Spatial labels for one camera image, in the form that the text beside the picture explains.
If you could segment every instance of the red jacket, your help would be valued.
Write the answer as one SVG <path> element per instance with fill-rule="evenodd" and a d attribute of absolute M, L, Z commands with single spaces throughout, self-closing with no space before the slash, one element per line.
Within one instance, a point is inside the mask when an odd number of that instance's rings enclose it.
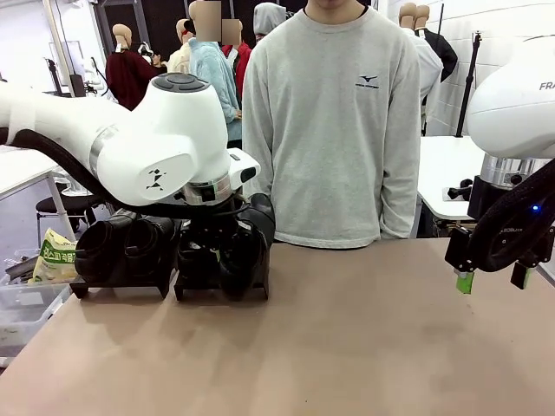
<path fill-rule="evenodd" d="M 225 45 L 222 47 L 222 52 L 224 52 L 225 57 L 229 56 L 232 51 L 232 45 Z M 237 83 L 237 90 L 239 91 L 239 96 L 243 98 L 243 82 L 245 79 L 246 66 L 251 58 L 252 49 L 246 43 L 241 43 L 239 45 L 238 56 L 239 62 L 237 64 L 237 69 L 235 70 L 235 82 Z"/>
<path fill-rule="evenodd" d="M 139 54 L 126 50 L 108 57 L 106 80 L 115 99 L 134 110 L 147 92 L 148 83 L 157 75 L 154 67 Z"/>

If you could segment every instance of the mannequin head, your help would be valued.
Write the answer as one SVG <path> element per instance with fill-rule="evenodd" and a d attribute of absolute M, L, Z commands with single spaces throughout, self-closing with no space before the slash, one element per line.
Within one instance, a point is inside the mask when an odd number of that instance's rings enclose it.
<path fill-rule="evenodd" d="M 403 4 L 399 10 L 399 26 L 414 29 L 417 9 L 414 3 Z"/>
<path fill-rule="evenodd" d="M 219 42 L 222 39 L 222 9 L 220 2 L 197 0 L 189 5 L 189 16 L 194 22 L 200 42 Z"/>
<path fill-rule="evenodd" d="M 125 24 L 115 24 L 112 28 L 112 33 L 115 36 L 115 42 L 120 44 L 123 49 L 129 49 L 131 47 L 131 29 Z"/>
<path fill-rule="evenodd" d="M 241 30 L 243 24 L 238 19 L 222 20 L 222 43 L 238 48 L 241 44 Z"/>
<path fill-rule="evenodd" d="M 175 30 L 177 31 L 177 37 L 181 44 L 187 43 L 189 39 L 194 37 L 194 33 L 187 27 L 190 27 L 189 19 L 180 19 L 175 25 Z"/>
<path fill-rule="evenodd" d="M 416 22 L 415 22 L 415 29 L 424 29 L 426 27 L 426 23 L 430 18 L 430 8 L 429 6 L 423 5 L 418 6 L 416 10 Z"/>

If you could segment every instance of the light blue jacket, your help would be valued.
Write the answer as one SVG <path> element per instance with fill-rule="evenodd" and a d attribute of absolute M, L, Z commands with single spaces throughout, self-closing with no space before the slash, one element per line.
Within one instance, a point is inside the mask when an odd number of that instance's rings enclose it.
<path fill-rule="evenodd" d="M 193 37 L 189 39 L 189 46 L 191 47 L 189 73 L 212 84 L 224 111 L 228 141 L 241 140 L 241 120 L 235 119 L 239 104 L 235 95 L 232 68 L 217 42 L 199 42 Z"/>

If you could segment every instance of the black stand pole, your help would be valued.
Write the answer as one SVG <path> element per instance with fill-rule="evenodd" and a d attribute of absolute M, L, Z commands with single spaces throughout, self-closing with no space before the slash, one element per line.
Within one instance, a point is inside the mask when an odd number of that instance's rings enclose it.
<path fill-rule="evenodd" d="M 443 24 L 443 9 L 445 9 L 445 4 L 441 5 L 440 27 L 437 29 L 437 37 L 435 39 L 435 46 L 434 46 L 434 52 L 436 54 L 437 54 L 437 48 L 440 45 L 441 25 Z"/>
<path fill-rule="evenodd" d="M 467 87 L 465 88 L 465 95 L 462 98 L 462 106 L 460 108 L 459 125 L 457 126 L 457 133 L 454 137 L 462 137 L 462 128 L 465 124 L 465 118 L 467 117 L 468 100 L 470 98 L 470 90 L 472 89 L 472 83 L 474 82 L 474 70 L 476 69 L 476 58 L 478 57 L 478 49 L 480 48 L 480 42 L 482 41 L 482 36 L 480 32 L 476 32 L 476 37 L 473 42 L 472 60 L 470 61 L 470 69 L 468 70 L 467 77 Z"/>
<path fill-rule="evenodd" d="M 56 65 L 54 64 L 54 61 L 52 61 L 51 59 L 47 59 L 46 62 L 49 66 L 50 76 L 52 76 L 52 82 L 54 82 L 56 95 L 58 95 L 58 97 L 61 97 L 62 96 L 62 86 L 60 85 L 60 80 L 58 79 L 58 74 L 56 73 Z"/>

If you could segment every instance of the chair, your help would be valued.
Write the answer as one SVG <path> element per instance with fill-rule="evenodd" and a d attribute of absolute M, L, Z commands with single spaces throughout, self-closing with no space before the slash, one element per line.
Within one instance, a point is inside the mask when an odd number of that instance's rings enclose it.
<path fill-rule="evenodd" d="M 62 191 L 67 187 L 66 184 L 56 183 L 55 185 L 60 192 L 63 206 L 68 212 L 69 222 L 71 223 L 74 232 L 79 230 L 80 219 L 83 220 L 87 227 L 90 227 L 94 222 L 96 222 L 96 216 L 93 208 L 104 204 L 104 201 L 100 197 L 95 195 L 68 197 L 62 194 Z M 50 217 L 57 217 L 57 209 L 52 197 L 43 199 L 36 204 L 36 230 L 39 247 L 42 245 L 41 219 Z"/>

